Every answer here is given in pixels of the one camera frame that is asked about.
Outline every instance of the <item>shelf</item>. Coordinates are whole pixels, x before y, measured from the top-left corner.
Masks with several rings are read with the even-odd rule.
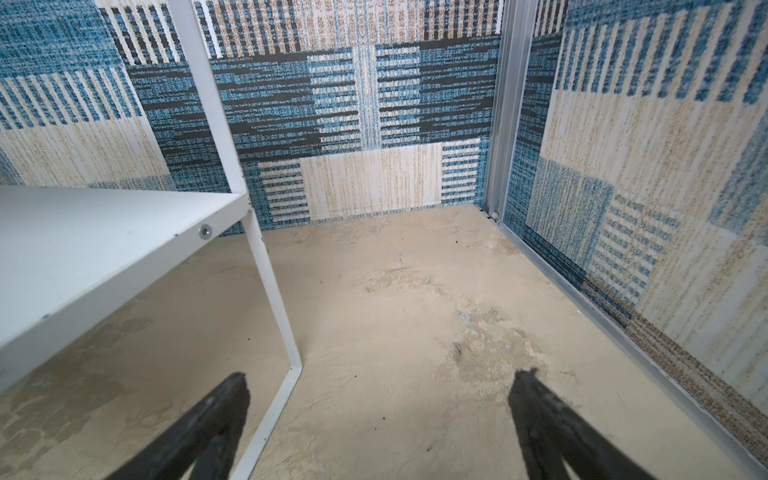
[[[0,391],[249,209],[246,194],[0,186]]]

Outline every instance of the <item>wall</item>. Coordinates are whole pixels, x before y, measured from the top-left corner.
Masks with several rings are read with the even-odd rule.
[[[536,15],[504,225],[768,465],[768,2]]]
[[[479,204],[498,0],[194,4],[262,228]],[[166,4],[0,10],[0,184],[227,191]]]

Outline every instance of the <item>beige floor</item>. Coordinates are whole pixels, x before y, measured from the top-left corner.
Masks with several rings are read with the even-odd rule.
[[[474,207],[265,237],[305,368],[255,478],[526,478],[505,394],[533,366],[659,478],[742,478]],[[235,370],[249,434],[286,368],[217,239],[4,394],[0,473],[100,478]]]

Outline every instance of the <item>metal leg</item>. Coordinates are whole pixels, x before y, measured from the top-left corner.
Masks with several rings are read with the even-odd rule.
[[[216,85],[214,71],[211,69],[208,61],[208,50],[203,42],[200,33],[200,26],[197,23],[197,13],[194,10],[191,0],[170,0],[168,2],[171,14],[174,17],[176,31],[184,48],[184,56],[190,65],[192,78],[194,79],[197,93],[200,95],[200,103],[203,105],[205,118],[210,126],[210,132],[214,137],[216,150],[221,159],[221,165],[224,168],[224,174],[227,176],[227,183],[230,190],[235,194],[248,194],[248,186],[243,175],[243,168],[240,166],[240,159],[237,156],[237,149],[232,138],[230,125],[227,122],[227,115],[219,95],[219,88]],[[272,313],[275,316],[277,326],[280,328],[280,334],[283,336],[288,358],[290,360],[290,369],[280,389],[277,391],[266,415],[261,420],[256,435],[248,445],[243,458],[237,464],[232,475],[234,480],[247,480],[253,467],[259,459],[259,455],[264,450],[267,439],[283,411],[293,387],[299,380],[302,365],[299,349],[296,347],[296,341],[293,338],[293,332],[288,322],[283,298],[280,295],[280,288],[277,286],[275,273],[272,270],[272,263],[266,251],[264,238],[261,234],[261,227],[253,209],[243,218],[243,228],[248,238],[253,258],[259,268],[261,282],[266,290],[266,296],[270,301]]]

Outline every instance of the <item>white metal frame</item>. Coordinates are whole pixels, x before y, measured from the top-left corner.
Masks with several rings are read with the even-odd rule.
[[[246,194],[0,185],[0,392],[251,209]]]
[[[240,166],[240,159],[237,156],[237,149],[230,131],[230,125],[227,122],[227,114],[221,102],[219,88],[214,79],[214,71],[208,61],[208,51],[200,34],[200,28],[197,26],[197,13],[194,10],[191,0],[170,0],[168,2],[171,14],[174,17],[174,24],[179,35],[181,45],[184,48],[184,55],[192,71],[197,93],[200,95],[200,103],[203,105],[205,118],[210,125],[210,132],[214,136],[216,150],[221,159],[221,165],[227,176],[227,183],[233,194],[247,194],[248,186],[243,175],[243,168]],[[261,452],[264,450],[266,441],[269,439],[272,430],[277,424],[280,413],[283,412],[293,387],[299,381],[302,371],[301,357],[299,349],[296,347],[296,341],[293,338],[293,332],[288,322],[283,298],[280,295],[280,289],[277,286],[277,279],[272,270],[272,263],[266,252],[266,245],[261,234],[259,221],[252,208],[243,218],[243,228],[245,229],[248,244],[253,252],[253,258],[259,268],[261,282],[266,290],[266,297],[270,301],[272,313],[275,316],[277,326],[280,328],[280,334],[283,336],[290,368],[283,384],[277,390],[270,407],[261,419],[261,423],[256,430],[250,444],[247,446],[243,457],[237,464],[231,479],[247,480],[250,477],[253,468],[256,466]]]

